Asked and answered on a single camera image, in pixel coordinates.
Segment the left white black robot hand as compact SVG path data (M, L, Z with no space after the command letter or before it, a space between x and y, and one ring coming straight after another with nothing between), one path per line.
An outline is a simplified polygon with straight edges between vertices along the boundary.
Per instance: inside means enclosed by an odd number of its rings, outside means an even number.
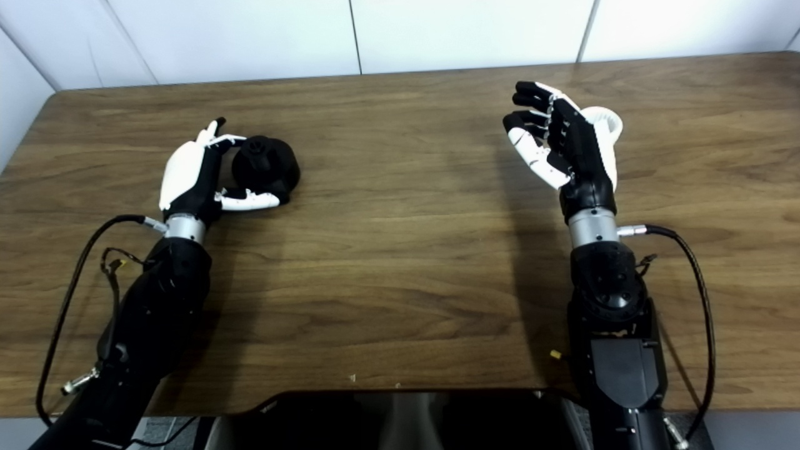
M158 207L163 219L188 218L211 227L222 213L271 209L291 202L289 194L245 187L218 187L223 157L232 148L243 148L244 136L221 134L226 120L211 121L195 139L184 142L166 163Z

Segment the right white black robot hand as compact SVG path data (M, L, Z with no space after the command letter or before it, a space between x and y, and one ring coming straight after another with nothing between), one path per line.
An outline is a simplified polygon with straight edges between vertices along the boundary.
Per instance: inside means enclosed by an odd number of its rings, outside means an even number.
M502 120L509 142L532 173L558 191L564 220L588 210L617 213L619 115L603 106L580 108L540 82L517 82L512 102L520 110Z

